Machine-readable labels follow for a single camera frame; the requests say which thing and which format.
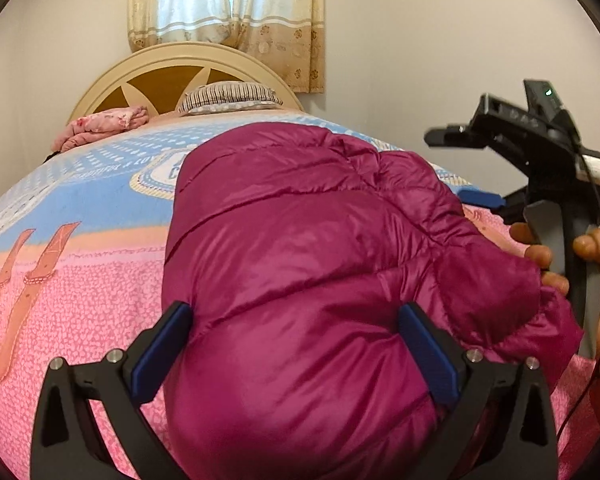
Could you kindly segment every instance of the human hand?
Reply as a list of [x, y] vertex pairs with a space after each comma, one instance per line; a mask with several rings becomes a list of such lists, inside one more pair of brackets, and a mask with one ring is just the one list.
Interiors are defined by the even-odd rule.
[[[513, 224], [509, 233], [515, 241], [529, 245], [525, 251], [525, 258], [534, 261], [542, 270], [542, 284], [552, 286], [566, 296], [569, 291], [567, 278], [548, 270], [554, 257], [551, 249], [537, 245], [531, 229], [525, 223]], [[573, 241], [573, 251], [583, 260], [596, 262], [600, 265], [600, 228], [590, 234], [576, 238]], [[600, 352], [600, 322], [598, 323], [597, 348]]]

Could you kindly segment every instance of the floral curtain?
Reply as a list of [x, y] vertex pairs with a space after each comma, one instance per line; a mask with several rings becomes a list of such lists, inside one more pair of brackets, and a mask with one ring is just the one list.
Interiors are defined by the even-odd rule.
[[171, 41], [222, 43], [231, 34], [229, 0], [128, 0], [132, 50]]
[[226, 42], [295, 92], [324, 92], [324, 0], [234, 0]]

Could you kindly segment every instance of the wooden headboard panel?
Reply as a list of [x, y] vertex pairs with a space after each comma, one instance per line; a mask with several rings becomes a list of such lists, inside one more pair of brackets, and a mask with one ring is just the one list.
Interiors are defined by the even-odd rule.
[[213, 43], [166, 43], [136, 52], [91, 85], [69, 117], [145, 105], [150, 115], [171, 112], [187, 92], [217, 81], [255, 81], [275, 90], [285, 108], [302, 110], [271, 69], [243, 52]]

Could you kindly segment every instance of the folded pink blanket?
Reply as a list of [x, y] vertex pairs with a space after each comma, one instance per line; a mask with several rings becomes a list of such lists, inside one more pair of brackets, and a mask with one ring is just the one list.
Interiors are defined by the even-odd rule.
[[77, 146], [139, 128], [148, 121], [149, 114], [144, 106], [113, 108], [91, 114], [69, 123], [51, 145], [51, 150], [64, 153]]

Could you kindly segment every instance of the pillow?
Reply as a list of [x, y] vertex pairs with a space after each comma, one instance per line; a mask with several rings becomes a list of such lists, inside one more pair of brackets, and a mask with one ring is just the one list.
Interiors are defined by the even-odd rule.
[[276, 93], [263, 84], [243, 81], [219, 81], [200, 86], [187, 94], [178, 107], [178, 111], [186, 114], [194, 108], [241, 102], [282, 104]]
[[225, 112], [239, 112], [241, 110], [279, 110], [280, 108], [282, 107], [273, 101], [241, 101], [238, 103], [199, 106], [185, 112], [184, 115], [224, 114]]

